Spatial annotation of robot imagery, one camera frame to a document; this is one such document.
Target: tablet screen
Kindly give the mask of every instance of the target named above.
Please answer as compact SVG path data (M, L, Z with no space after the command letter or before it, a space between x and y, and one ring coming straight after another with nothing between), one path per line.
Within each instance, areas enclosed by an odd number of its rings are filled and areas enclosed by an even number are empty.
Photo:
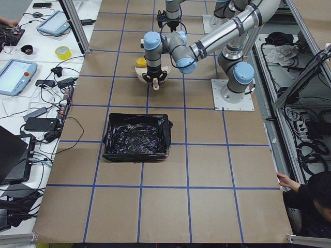
M0 90L12 92L31 64L12 61L0 75Z
M66 22L66 15L63 12L58 12L56 15L44 21L40 27L51 32L55 32Z

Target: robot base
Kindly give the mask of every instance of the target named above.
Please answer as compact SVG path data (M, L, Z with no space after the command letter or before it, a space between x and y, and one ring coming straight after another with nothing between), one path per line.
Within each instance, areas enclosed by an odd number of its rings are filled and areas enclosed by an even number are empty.
M205 34L211 33L215 29L219 28L222 24L227 22L227 19L220 19L215 17L214 15L209 15L209 14L203 14L202 20L203 20L203 29L205 31Z
M230 103L223 99L221 90L228 83L228 80L212 79L212 89L215 110L225 111L254 111L254 105L250 94L245 95L239 103Z

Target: charger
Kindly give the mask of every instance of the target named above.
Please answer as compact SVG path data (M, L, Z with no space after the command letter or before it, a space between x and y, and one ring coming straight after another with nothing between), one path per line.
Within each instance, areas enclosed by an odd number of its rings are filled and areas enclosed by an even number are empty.
M57 85L59 88L65 88L68 87L70 85L74 85L74 82L77 80L77 77L69 77L67 79L63 79L61 81L57 82Z
M95 20L92 19L83 19L81 20L82 26L92 25L95 23Z

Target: yellow object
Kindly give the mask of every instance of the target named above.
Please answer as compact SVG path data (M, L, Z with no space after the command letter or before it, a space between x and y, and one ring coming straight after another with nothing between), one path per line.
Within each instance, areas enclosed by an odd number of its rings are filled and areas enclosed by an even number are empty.
M147 67L147 62L146 62L146 60L145 60L145 58L138 58L137 60L136 60L136 66L137 67Z
M69 47L65 45L59 46L57 49L55 49L55 53L57 57L61 60L66 60L71 57L71 51Z

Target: laptop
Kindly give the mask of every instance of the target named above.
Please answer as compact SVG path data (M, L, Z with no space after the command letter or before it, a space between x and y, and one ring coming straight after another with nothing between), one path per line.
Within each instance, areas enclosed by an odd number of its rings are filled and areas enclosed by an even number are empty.
M0 126L0 182L20 163L27 143Z
M32 134L21 134L17 135L17 137L26 142L28 146L20 157L20 162L9 172L5 180L0 182L0 185L26 182L30 178L32 163L29 159L34 156L35 143L32 142L32 140L35 139L35 137Z

